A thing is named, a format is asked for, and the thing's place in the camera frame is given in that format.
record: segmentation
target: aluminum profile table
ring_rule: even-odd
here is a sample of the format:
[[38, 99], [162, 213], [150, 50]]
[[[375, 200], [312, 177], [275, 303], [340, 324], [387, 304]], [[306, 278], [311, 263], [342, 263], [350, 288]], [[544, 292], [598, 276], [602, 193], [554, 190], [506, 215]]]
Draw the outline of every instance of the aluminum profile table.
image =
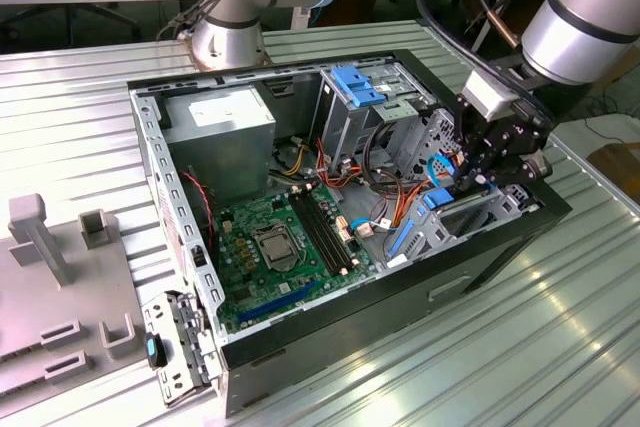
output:
[[[468, 73], [413, 22], [265, 40], [275, 62], [409, 48], [453, 90]], [[0, 58], [2, 235], [6, 198], [18, 193], [40, 192], [49, 224], [100, 207], [120, 221], [140, 301], [178, 288], [125, 82], [194, 70], [174, 42]], [[155, 375], [139, 362], [0, 425], [638, 425], [637, 212], [554, 142], [549, 182], [574, 209], [560, 226], [485, 288], [240, 416], [222, 419], [209, 393], [166, 410]]]

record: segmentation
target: motherboard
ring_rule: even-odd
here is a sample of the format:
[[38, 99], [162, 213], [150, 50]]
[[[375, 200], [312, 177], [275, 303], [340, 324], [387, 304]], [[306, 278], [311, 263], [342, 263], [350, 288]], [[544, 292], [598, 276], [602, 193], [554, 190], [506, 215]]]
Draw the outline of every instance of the motherboard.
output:
[[360, 241], [338, 227], [341, 213], [324, 186], [234, 205], [215, 217], [226, 293], [218, 316], [229, 333], [376, 271]]

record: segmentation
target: ram slot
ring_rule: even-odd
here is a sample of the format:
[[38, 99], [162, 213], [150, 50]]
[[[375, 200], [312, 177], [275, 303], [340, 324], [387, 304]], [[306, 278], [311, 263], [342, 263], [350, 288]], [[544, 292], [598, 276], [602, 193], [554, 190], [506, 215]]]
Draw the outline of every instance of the ram slot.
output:
[[289, 196], [289, 203], [329, 272], [332, 275], [339, 275], [342, 269], [352, 269], [351, 259], [345, 252], [340, 239], [325, 220], [313, 196], [308, 193]]

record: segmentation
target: yellow wire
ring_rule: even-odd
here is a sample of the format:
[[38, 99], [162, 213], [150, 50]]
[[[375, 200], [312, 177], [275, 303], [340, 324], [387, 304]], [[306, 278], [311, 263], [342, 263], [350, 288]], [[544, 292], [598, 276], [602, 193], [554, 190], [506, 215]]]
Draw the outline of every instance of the yellow wire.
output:
[[300, 170], [300, 167], [302, 167], [302, 159], [304, 158], [304, 153], [306, 151], [307, 151], [307, 146], [301, 145], [300, 150], [298, 151], [298, 159], [296, 160], [295, 165], [291, 167], [291, 169], [287, 170], [286, 172], [283, 172], [284, 175], [293, 175], [296, 172], [298, 172], [298, 170]]

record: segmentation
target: white label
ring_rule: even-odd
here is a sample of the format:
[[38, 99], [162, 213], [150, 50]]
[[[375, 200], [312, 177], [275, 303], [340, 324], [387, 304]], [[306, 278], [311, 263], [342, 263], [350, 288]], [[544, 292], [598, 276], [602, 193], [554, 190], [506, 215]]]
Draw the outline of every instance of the white label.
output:
[[198, 127], [231, 121], [251, 122], [256, 115], [264, 115], [250, 89], [234, 90], [229, 95], [193, 102], [189, 110]]
[[382, 219], [380, 221], [380, 227], [389, 230], [391, 228], [391, 221], [389, 219]]

